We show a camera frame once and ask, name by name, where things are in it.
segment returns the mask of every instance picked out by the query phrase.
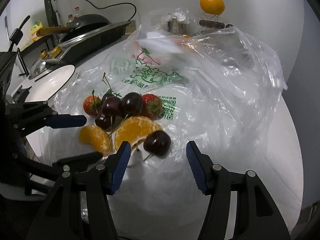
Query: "yellow knob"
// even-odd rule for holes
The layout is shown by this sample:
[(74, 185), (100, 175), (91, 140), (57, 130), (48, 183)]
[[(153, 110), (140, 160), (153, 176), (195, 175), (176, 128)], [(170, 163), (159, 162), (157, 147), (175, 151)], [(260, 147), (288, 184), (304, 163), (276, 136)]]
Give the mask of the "yellow knob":
[(47, 56), (47, 51), (46, 50), (44, 50), (41, 54), (40, 54), (40, 58), (45, 58), (45, 56)]
[(60, 54), (61, 51), (62, 51), (62, 50), (61, 50), (60, 46), (58, 45), (57, 47), (55, 47), (55, 48), (51, 51), (52, 57), (53, 57), (53, 58), (57, 57), (57, 56)]

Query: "wooden handle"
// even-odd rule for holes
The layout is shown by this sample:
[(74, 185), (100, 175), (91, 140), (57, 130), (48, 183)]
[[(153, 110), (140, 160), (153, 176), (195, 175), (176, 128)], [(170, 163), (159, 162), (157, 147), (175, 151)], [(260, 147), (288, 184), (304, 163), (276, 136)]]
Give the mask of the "wooden handle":
[(71, 30), (69, 27), (50, 27), (50, 28), (41, 28), (37, 31), (37, 36), (47, 36), (51, 34), (59, 34), (59, 33), (66, 33)]

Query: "frying pan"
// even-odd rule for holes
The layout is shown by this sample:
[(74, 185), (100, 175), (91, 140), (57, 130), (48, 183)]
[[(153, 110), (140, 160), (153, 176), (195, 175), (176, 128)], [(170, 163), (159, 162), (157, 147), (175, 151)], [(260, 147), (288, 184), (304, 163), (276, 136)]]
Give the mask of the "frying pan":
[(37, 36), (65, 33), (61, 42), (68, 41), (84, 33), (93, 31), (110, 24), (110, 21), (99, 14), (87, 14), (73, 20), (68, 27), (41, 28), (37, 31)]

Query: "blue rubber fingertip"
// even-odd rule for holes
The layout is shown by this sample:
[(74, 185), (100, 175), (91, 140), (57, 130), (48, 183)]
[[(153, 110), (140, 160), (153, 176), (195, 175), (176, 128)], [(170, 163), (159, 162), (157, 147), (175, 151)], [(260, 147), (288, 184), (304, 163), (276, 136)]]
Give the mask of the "blue rubber fingertip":
[(196, 156), (196, 153), (194, 152), (190, 142), (187, 143), (187, 158), (189, 165), (192, 170), (193, 177), (195, 178), (197, 187), (199, 190), (202, 191), (203, 194), (206, 193), (208, 190), (206, 184), (205, 184), (205, 176), (204, 171), (200, 165), (200, 162)]
[(130, 143), (127, 143), (121, 154), (121, 157), (119, 158), (119, 162), (113, 172), (112, 185), (110, 187), (110, 190), (113, 194), (120, 188), (125, 170), (128, 166), (130, 155), (131, 146)]

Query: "red strawberry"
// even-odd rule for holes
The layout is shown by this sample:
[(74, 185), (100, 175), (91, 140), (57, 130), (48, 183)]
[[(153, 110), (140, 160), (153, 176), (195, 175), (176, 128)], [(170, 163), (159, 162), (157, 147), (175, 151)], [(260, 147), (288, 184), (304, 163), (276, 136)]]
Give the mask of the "red strawberry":
[(100, 108), (101, 108), (101, 99), (97, 96), (88, 96), (83, 102), (83, 110), (88, 115), (97, 115)]
[(142, 96), (143, 107), (141, 115), (156, 118), (162, 112), (162, 100), (153, 94), (146, 94)]

